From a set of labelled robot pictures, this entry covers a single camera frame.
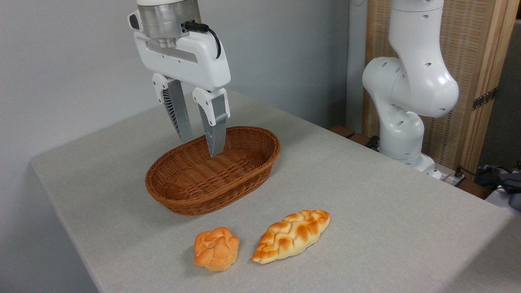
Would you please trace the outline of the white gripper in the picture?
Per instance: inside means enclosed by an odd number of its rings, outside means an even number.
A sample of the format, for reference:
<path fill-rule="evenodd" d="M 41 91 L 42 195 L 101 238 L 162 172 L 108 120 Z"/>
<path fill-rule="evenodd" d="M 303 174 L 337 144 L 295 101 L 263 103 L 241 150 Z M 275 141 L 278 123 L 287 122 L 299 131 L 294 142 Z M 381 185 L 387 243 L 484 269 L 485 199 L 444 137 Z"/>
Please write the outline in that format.
<path fill-rule="evenodd" d="M 223 45 L 211 32 L 190 31 L 175 39 L 175 48 L 162 48 L 157 39 L 149 39 L 144 34 L 138 11 L 128 19 L 142 63 L 155 72 L 156 96 L 164 104 L 180 140 L 186 143 L 193 139 L 180 82 L 183 81 L 196 86 L 193 98 L 198 103 L 210 157 L 221 154 L 226 119 L 230 117 L 228 96 L 223 87 L 231 80 Z"/>

